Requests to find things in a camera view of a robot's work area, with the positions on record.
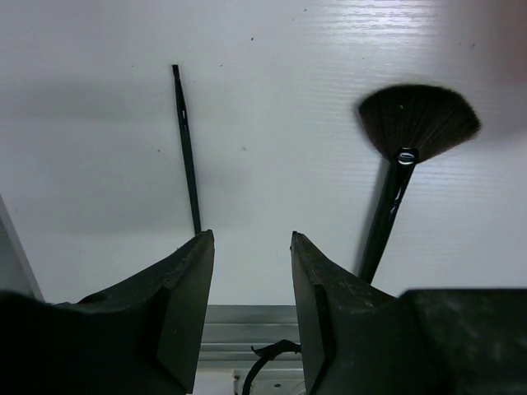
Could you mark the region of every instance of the black cable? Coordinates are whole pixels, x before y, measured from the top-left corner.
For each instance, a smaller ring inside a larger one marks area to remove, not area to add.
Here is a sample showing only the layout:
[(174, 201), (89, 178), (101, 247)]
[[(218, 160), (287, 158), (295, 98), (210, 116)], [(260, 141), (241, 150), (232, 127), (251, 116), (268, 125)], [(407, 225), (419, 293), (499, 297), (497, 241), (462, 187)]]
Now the black cable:
[(283, 354), (284, 352), (294, 352), (295, 354), (299, 352), (302, 353), (300, 344), (296, 344), (288, 340), (281, 340), (272, 344), (271, 346), (260, 348), (258, 350), (255, 350), (253, 347), (251, 347), (251, 350), (257, 356), (259, 356), (260, 359), (256, 361), (252, 368), (250, 368), (250, 371), (245, 378), (244, 388), (241, 392), (241, 395), (250, 395), (250, 387), (254, 378), (270, 360), (274, 360), (277, 356)]
[(192, 144), (190, 143), (189, 118), (187, 107), (184, 103), (183, 86), (181, 85), (180, 68), (177, 64), (172, 65), (175, 82), (175, 108), (178, 113), (180, 125), (181, 150), (183, 151), (184, 172), (187, 175), (187, 188), (189, 189), (190, 210), (192, 211), (192, 222), (194, 233), (201, 232), (201, 218), (199, 217), (198, 188), (196, 187), (196, 174), (194, 172), (194, 158), (192, 157)]

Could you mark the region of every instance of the brush ferrule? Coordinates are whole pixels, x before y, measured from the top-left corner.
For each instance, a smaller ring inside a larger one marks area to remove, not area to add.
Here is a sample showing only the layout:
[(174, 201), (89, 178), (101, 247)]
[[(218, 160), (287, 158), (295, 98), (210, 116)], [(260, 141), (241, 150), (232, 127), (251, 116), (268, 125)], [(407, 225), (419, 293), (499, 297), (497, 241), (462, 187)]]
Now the brush ferrule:
[(419, 161), (419, 152), (415, 148), (401, 148), (395, 160), (401, 165), (415, 165)]

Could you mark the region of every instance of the black brush handle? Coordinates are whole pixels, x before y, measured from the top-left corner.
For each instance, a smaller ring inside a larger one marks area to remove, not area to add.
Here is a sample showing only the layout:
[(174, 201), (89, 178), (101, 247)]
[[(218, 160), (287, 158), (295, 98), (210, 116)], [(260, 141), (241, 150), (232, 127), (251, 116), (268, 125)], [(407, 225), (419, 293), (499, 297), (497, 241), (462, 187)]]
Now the black brush handle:
[(389, 163), (385, 184), (380, 194), (373, 223), (371, 224), (366, 248), (362, 256), (359, 278), (371, 284), (379, 266), (382, 254), (388, 243), (389, 234), (394, 226), (399, 205), (417, 164), (417, 150), (403, 148)]
[(199, 216), (198, 188), (196, 187), (196, 173), (194, 171), (194, 158), (192, 156), (192, 143), (190, 142), (189, 119), (187, 117), (187, 106), (184, 103), (183, 86), (181, 85), (180, 68), (177, 64), (172, 65), (175, 82), (175, 107), (180, 124), (181, 150), (183, 151), (184, 172), (187, 175), (187, 188), (189, 189), (190, 210), (192, 211), (192, 222), (194, 233), (201, 232), (201, 218)]

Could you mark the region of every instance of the black bristles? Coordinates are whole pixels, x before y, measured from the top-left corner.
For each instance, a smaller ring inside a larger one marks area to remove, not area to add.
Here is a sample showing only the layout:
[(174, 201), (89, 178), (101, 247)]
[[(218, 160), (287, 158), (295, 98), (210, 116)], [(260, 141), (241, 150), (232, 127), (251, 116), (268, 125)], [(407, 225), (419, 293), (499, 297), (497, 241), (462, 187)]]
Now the black bristles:
[(387, 160), (415, 148), (423, 162), (475, 137), (478, 116), (459, 93), (427, 85), (377, 91), (359, 105), (367, 136)]

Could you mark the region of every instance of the fan brush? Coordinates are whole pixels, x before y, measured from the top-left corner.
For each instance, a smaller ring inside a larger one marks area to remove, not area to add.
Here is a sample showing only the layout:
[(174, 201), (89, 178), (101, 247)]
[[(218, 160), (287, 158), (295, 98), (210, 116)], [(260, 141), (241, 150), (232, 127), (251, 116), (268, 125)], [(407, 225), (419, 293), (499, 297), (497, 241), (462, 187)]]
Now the fan brush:
[(371, 283), (415, 166), (474, 138), (481, 123), (463, 96), (438, 86), (390, 86), (368, 96), (358, 111), (389, 162), (359, 270)]

